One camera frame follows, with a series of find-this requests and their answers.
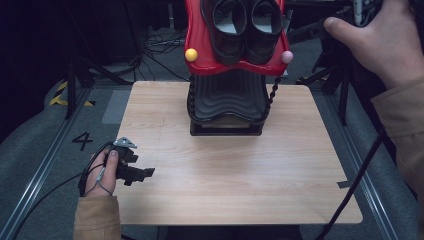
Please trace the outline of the red and black shoe rack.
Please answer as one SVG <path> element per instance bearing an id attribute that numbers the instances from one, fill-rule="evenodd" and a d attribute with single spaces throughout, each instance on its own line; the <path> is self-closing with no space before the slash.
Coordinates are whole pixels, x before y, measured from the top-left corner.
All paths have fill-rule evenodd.
<path id="1" fill-rule="evenodd" d="M 275 97 L 268 90 L 270 76 L 280 82 L 287 68 L 283 54 L 289 50 L 284 24 L 275 52 L 269 62 L 254 65 L 244 52 L 233 65 L 219 63 L 212 52 L 210 35 L 200 11 L 200 0 L 185 0 L 188 32 L 185 61 L 190 72 L 187 111 L 193 136 L 248 136 L 262 133 Z"/>

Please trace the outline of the person's right hand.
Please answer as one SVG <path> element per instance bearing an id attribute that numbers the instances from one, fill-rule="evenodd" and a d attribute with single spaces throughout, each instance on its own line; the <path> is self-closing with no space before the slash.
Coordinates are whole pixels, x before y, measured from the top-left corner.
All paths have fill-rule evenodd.
<path id="1" fill-rule="evenodd" d="M 380 11 L 366 27 L 329 17 L 324 28 L 387 89 L 424 80 L 424 54 L 408 0 L 383 0 Z"/>

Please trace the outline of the black tripod stand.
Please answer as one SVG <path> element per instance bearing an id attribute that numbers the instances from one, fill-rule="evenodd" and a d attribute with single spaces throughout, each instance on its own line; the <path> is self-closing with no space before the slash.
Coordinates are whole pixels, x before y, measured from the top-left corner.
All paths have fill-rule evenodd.
<path id="1" fill-rule="evenodd" d="M 65 118 L 70 119 L 76 112 L 77 96 L 76 81 L 80 82 L 83 88 L 92 88 L 94 86 L 94 78 L 90 69 L 94 69 L 100 75 L 112 80 L 119 85 L 132 85 L 132 82 L 126 81 L 119 77 L 116 73 L 107 70 L 105 67 L 95 64 L 88 59 L 75 55 L 72 56 L 68 63 L 66 82 L 68 85 L 68 106 Z"/>
<path id="2" fill-rule="evenodd" d="M 346 126 L 352 55 L 345 45 L 336 40 L 322 40 L 321 47 L 322 52 L 312 68 L 313 74 L 309 77 L 299 78 L 296 84 L 308 86 L 325 79 L 325 83 L 321 87 L 324 95 L 333 95 L 337 89 L 340 89 L 338 116 L 341 123 Z"/>

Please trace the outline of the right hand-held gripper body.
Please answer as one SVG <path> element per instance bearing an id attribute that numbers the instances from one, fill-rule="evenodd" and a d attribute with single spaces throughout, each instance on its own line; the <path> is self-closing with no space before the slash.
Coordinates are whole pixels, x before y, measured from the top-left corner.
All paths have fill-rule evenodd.
<path id="1" fill-rule="evenodd" d="M 353 20 L 357 27 L 365 27 L 381 9 L 382 0 L 352 0 Z"/>

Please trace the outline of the black leather shoe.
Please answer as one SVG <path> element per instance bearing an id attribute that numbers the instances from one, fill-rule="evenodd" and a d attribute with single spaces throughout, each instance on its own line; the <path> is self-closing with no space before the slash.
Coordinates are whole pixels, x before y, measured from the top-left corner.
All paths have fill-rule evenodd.
<path id="1" fill-rule="evenodd" d="M 244 52 L 246 4 L 242 0 L 200 0 L 200 11 L 215 59 L 226 66 L 236 64 Z"/>
<path id="2" fill-rule="evenodd" d="M 254 65 L 272 58 L 283 31 L 283 16 L 276 0 L 247 0 L 245 59 Z"/>

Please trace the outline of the person's left hand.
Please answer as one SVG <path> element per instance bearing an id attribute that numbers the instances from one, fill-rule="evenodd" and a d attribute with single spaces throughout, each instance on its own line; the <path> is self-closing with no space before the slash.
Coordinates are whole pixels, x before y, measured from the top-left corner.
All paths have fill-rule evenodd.
<path id="1" fill-rule="evenodd" d="M 115 150 L 103 150 L 99 153 L 89 168 L 83 196 L 112 196 L 116 186 L 117 164 L 118 153 Z"/>

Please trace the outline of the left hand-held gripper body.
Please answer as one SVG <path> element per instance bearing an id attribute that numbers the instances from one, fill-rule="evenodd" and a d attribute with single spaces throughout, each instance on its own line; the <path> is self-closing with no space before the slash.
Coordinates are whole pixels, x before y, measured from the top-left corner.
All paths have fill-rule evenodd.
<path id="1" fill-rule="evenodd" d="M 115 150 L 118 153 L 118 164 L 116 168 L 116 178 L 123 179 L 124 170 L 130 166 L 130 163 L 125 162 L 127 153 L 134 153 L 137 145 L 130 141 L 127 137 L 121 137 L 110 144 L 108 152 Z"/>

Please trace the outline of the yellow black hazard tape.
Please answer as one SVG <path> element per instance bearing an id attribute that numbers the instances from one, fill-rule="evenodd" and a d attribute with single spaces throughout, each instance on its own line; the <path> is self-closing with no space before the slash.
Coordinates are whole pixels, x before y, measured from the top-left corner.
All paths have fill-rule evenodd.
<path id="1" fill-rule="evenodd" d="M 53 95 L 52 99 L 50 100 L 49 105 L 62 105 L 62 106 L 68 106 L 68 101 L 61 99 L 62 94 L 64 93 L 64 91 L 66 90 L 68 86 L 68 82 L 66 80 L 62 81 L 62 83 L 60 83 L 60 85 L 58 86 L 55 94 Z M 86 101 L 84 103 L 84 106 L 87 107 L 94 107 L 96 105 L 96 101 Z"/>

